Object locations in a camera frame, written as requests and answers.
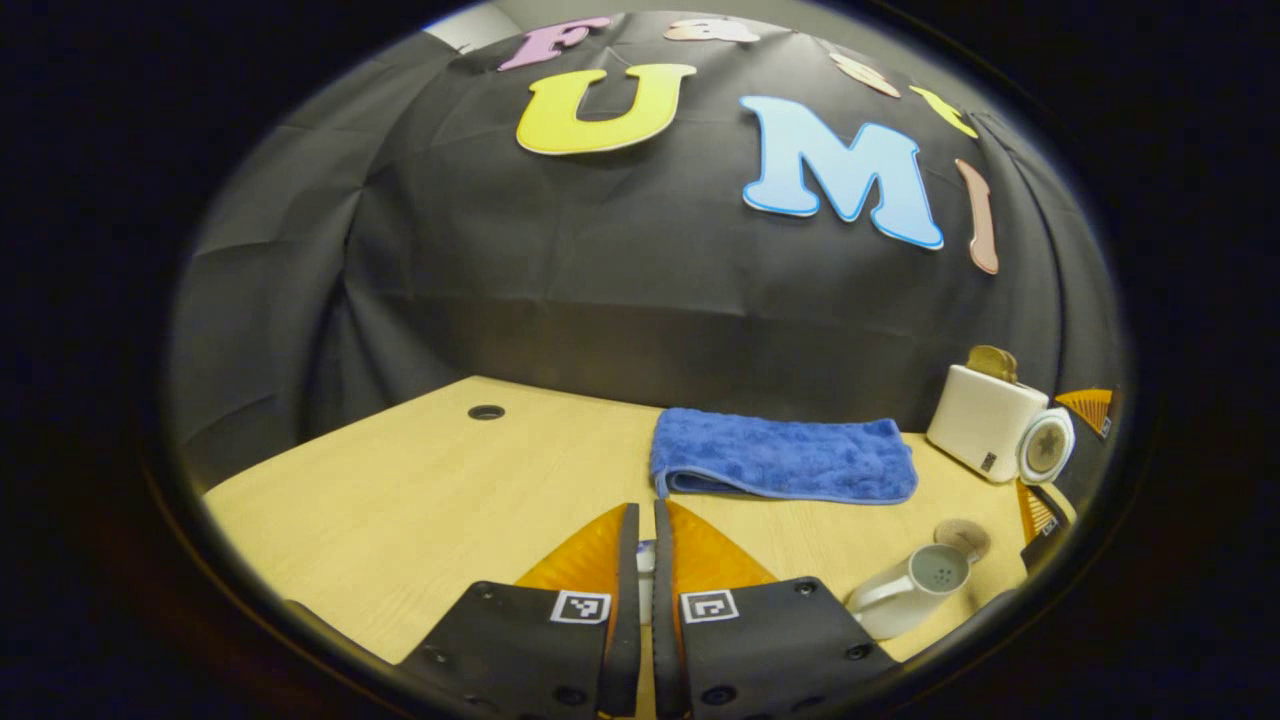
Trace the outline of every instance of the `black cloth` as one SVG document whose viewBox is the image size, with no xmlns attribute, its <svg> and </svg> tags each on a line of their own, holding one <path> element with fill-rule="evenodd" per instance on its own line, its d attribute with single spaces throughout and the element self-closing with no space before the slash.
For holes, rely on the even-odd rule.
<svg viewBox="0 0 1280 720">
<path fill-rule="evenodd" d="M 285 118 L 215 202 L 178 299 L 169 388 L 188 469 L 214 484 L 470 374 L 904 432 L 928 427 L 973 345 L 1011 351 L 1019 379 L 1050 395 L 1119 382 L 1098 237 L 1029 138 L 978 109 L 975 142 L 908 88 L 927 82 L 786 28 L 744 20 L 754 44 L 662 37 L 686 17 L 700 15 L 614 15 L 502 73 L 522 37 L 458 56 L 419 33 Z M 832 51 L 902 97 L 849 78 Z M 516 142 L 536 79 L 608 70 L 579 109 L 607 119 L 631 108 L 626 68 L 646 63 L 698 68 L 660 135 L 554 158 Z M 946 246 L 877 231 L 878 188 L 852 223 L 824 196 L 810 218 L 749 208 L 760 135 L 744 95 L 801 102 L 845 142 L 867 122 L 914 138 Z M 956 159 L 991 184 L 998 275 L 969 258 Z M 1060 486 L 1074 498 L 1097 480 L 1087 468 Z"/>
</svg>

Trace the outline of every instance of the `yellow letter u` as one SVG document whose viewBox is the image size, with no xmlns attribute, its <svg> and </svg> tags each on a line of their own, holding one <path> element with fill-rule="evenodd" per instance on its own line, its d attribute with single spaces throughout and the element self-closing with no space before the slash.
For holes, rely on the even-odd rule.
<svg viewBox="0 0 1280 720">
<path fill-rule="evenodd" d="M 648 140 L 667 129 L 680 101 L 680 78 L 698 72 L 692 65 L 632 65 L 637 78 L 636 100 L 627 114 L 611 120 L 582 122 L 577 106 L 586 87 L 603 78 L 604 70 L 576 70 L 545 77 L 529 90 L 534 97 L 520 117 L 516 141 L 543 155 L 602 152 Z"/>
</svg>

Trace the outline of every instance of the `wooden table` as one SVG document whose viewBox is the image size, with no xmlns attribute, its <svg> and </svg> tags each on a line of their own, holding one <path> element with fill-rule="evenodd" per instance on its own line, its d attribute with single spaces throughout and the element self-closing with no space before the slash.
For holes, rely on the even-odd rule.
<svg viewBox="0 0 1280 720">
<path fill-rule="evenodd" d="M 474 420 L 467 410 L 476 405 L 499 405 L 506 415 Z M 468 584 L 515 582 L 620 502 L 640 503 L 640 537 L 652 538 L 649 448 L 660 413 L 472 377 L 256 465 L 209 491 L 205 503 L 282 598 L 394 664 Z M 987 483 L 922 434 L 904 438 L 920 482 L 901 505 L 673 500 L 780 579 L 817 575 L 841 600 L 933 542 L 940 521 L 983 525 L 992 548 L 968 585 L 920 626 L 882 643 L 905 660 L 1027 571 L 1012 483 Z M 639 717 L 653 714 L 648 659 L 643 667 Z"/>
</svg>

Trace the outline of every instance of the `mug handle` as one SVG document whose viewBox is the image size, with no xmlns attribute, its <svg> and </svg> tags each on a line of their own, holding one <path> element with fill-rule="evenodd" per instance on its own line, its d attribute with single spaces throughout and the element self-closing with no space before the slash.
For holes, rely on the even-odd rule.
<svg viewBox="0 0 1280 720">
<path fill-rule="evenodd" d="M 854 606 L 858 607 L 858 612 L 861 612 L 870 605 L 876 605 L 877 602 L 888 600 L 896 594 L 911 592 L 913 589 L 915 589 L 915 585 L 911 583 L 911 578 L 901 577 L 887 585 L 872 588 L 858 596 L 854 601 Z"/>
</svg>

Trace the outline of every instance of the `blue towel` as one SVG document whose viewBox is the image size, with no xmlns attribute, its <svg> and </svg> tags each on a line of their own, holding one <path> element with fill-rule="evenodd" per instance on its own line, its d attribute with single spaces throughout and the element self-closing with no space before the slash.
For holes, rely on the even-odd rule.
<svg viewBox="0 0 1280 720">
<path fill-rule="evenodd" d="M 658 497 L 733 492 L 893 505 L 916 483 L 911 448 L 891 419 L 778 423 L 672 407 L 658 418 L 649 468 Z"/>
</svg>

